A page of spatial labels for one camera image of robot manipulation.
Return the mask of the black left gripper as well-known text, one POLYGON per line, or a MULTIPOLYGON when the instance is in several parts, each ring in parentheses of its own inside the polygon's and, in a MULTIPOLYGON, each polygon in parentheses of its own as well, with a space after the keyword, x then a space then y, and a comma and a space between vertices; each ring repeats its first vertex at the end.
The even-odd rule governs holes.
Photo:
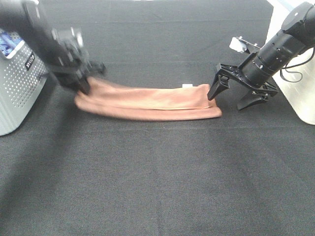
POLYGON ((90 93, 88 78, 105 75, 106 67, 102 62, 89 60, 88 52, 83 48, 75 47, 69 43, 64 44, 68 52, 70 64, 61 62, 59 66, 50 66, 50 70, 57 76, 60 85, 66 89, 84 94, 90 93))

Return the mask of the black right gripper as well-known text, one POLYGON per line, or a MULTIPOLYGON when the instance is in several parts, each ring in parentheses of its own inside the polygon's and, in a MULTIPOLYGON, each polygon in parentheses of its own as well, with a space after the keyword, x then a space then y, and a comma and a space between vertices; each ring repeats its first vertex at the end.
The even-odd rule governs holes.
POLYGON ((234 80, 249 90, 237 103, 237 110, 265 103, 268 101, 268 96, 275 96, 278 89, 268 82, 273 71, 258 58, 259 52, 247 54, 248 56, 240 65, 219 63, 207 94, 208 100, 213 100, 218 94, 229 89, 229 80, 234 80))

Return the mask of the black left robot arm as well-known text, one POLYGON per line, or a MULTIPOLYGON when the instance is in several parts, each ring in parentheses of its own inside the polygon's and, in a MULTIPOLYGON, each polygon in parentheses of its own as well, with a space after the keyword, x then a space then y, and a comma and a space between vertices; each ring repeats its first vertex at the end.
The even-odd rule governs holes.
POLYGON ((106 73, 102 62, 90 60, 81 30, 53 28, 38 0, 2 0, 0 27, 18 33, 63 87, 88 94, 88 78, 106 73))

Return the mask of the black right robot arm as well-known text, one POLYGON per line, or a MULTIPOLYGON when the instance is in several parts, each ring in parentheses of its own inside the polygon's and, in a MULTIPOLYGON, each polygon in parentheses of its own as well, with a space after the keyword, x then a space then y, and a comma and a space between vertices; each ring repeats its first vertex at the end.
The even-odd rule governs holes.
POLYGON ((287 69, 289 62, 315 46, 315 6, 303 2, 284 19, 280 30, 262 47, 241 37, 232 39, 235 51, 247 53, 238 66, 218 64, 217 73, 208 92, 208 99, 214 99, 229 88, 230 79, 244 85, 249 91, 238 102, 237 109, 265 103, 275 96, 277 88, 268 82, 277 72, 287 69))

